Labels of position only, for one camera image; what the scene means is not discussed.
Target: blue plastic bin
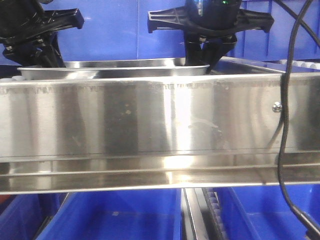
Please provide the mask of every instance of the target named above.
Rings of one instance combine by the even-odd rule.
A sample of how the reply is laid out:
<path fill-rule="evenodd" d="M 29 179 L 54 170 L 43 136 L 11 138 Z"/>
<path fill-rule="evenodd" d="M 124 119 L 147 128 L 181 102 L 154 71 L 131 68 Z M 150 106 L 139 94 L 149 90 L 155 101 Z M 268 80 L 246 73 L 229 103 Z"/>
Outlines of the blue plastic bin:
<path fill-rule="evenodd" d="M 293 11 L 298 13 L 304 0 L 284 0 Z M 272 0 L 243 0 L 242 8 L 257 12 L 271 13 L 274 24 L 270 33 L 248 30 L 237 34 L 238 42 L 230 57 L 259 61 L 287 59 L 290 32 L 295 20 Z M 313 1 L 304 21 L 316 34 L 320 32 L 320 1 Z M 294 59 L 319 59 L 320 49 L 301 27 L 298 31 Z"/>
<path fill-rule="evenodd" d="M 304 3 L 303 0 L 284 2 L 296 13 Z M 147 12 L 184 4 L 185 0 L 55 0 L 42 6 L 46 10 L 80 9 L 85 20 L 83 28 L 60 31 L 59 46 L 65 61 L 90 61 L 183 57 L 183 32 L 158 30 L 148 33 Z M 271 13 L 275 22 L 267 34 L 261 30 L 238 33 L 238 43 L 229 55 L 260 61 L 286 59 L 294 19 L 272 0 L 243 0 L 242 8 Z M 319 33 L 319 1 L 313 1 L 304 20 Z M 299 30 L 295 46 L 295 59 L 320 58 L 320 50 L 304 29 Z M 3 56 L 0 64 L 16 65 Z"/>
<path fill-rule="evenodd" d="M 37 194 L 17 195 L 0 214 L 0 240 L 32 240 L 44 219 Z"/>
<path fill-rule="evenodd" d="M 37 240 L 178 240 L 180 207 L 177 189 L 74 193 Z"/>
<path fill-rule="evenodd" d="M 320 185 L 287 186 L 293 202 L 320 223 Z M 302 240 L 279 186 L 217 188 L 221 218 L 230 240 Z"/>

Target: metal frame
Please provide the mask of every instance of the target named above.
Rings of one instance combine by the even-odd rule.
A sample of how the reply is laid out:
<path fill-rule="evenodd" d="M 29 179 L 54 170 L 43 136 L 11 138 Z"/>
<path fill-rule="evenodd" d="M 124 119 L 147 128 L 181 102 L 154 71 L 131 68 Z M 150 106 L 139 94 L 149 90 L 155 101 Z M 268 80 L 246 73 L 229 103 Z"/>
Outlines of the metal frame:
<path fill-rule="evenodd" d="M 282 71 L 224 62 L 239 74 L 0 83 L 0 193 L 277 184 Z M 319 91 L 292 75 L 288 183 L 320 183 Z"/>

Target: stainless steel tray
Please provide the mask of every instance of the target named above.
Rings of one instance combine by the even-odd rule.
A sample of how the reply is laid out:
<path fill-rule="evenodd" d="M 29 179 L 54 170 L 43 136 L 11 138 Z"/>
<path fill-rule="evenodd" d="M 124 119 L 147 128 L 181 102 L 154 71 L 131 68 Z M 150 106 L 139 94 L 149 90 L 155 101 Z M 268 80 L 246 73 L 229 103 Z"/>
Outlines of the stainless steel tray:
<path fill-rule="evenodd" d="M 69 61 L 63 68 L 18 68 L 27 80 L 105 79 L 165 76 L 201 76 L 209 65 L 185 66 L 184 58 L 117 61 Z"/>

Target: black power cord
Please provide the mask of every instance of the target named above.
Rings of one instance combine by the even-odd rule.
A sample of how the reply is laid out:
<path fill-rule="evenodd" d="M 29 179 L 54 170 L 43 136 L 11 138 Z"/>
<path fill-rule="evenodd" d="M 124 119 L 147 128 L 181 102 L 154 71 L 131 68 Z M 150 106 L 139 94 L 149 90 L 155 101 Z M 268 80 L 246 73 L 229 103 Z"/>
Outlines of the black power cord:
<path fill-rule="evenodd" d="M 292 11 L 291 8 L 289 8 L 286 4 L 284 4 L 282 2 L 282 0 L 273 0 L 276 4 L 278 4 L 281 8 L 283 8 L 288 14 L 291 15 L 291 17 L 293 17 L 295 20 L 298 18 L 298 15 Z M 320 39 L 318 38 L 318 36 L 315 34 L 314 31 L 312 31 L 312 29 L 308 26 L 308 24 L 305 23 L 305 21 L 301 20 L 300 21 L 300 25 L 306 30 L 306 32 L 310 35 L 310 37 L 312 37 L 312 39 L 314 40 L 314 42 L 318 45 L 318 47 L 320 48 Z"/>
<path fill-rule="evenodd" d="M 278 181 L 279 181 L 282 195 L 287 205 L 289 206 L 290 210 L 299 219 L 299 221 L 307 228 L 307 236 L 311 240 L 320 240 L 320 227 L 305 212 L 303 212 L 299 207 L 297 207 L 290 199 L 290 196 L 287 192 L 287 188 L 283 178 L 284 166 L 282 162 L 285 155 L 285 148 L 287 144 L 288 131 L 289 131 L 289 94 L 288 93 L 289 93 L 290 75 L 291 75 L 292 64 L 294 59 L 296 37 L 297 37 L 299 26 L 302 24 L 303 17 L 305 16 L 312 2 L 313 0 L 306 0 L 301 11 L 296 16 L 296 20 L 294 22 L 291 35 L 290 35 L 289 51 L 288 51 L 285 74 L 282 76 L 281 82 L 280 82 L 280 93 L 281 93 L 281 104 L 282 104 L 281 119 L 283 121 L 283 130 L 282 130 L 280 150 L 279 150 L 278 159 L 277 159 L 278 160 L 277 174 L 278 174 Z"/>

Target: bolt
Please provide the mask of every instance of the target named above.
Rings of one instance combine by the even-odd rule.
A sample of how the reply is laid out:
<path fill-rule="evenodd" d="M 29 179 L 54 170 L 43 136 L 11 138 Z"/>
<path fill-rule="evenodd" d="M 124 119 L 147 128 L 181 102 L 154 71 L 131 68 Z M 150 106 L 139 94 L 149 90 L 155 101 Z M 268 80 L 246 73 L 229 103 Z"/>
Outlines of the bolt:
<path fill-rule="evenodd" d="M 280 113 L 282 111 L 282 105 L 281 102 L 276 101 L 272 106 L 272 111 L 274 113 Z"/>
<path fill-rule="evenodd" d="M 204 43 L 206 40 L 207 40 L 207 37 L 200 35 L 199 41 L 200 41 L 201 43 Z"/>

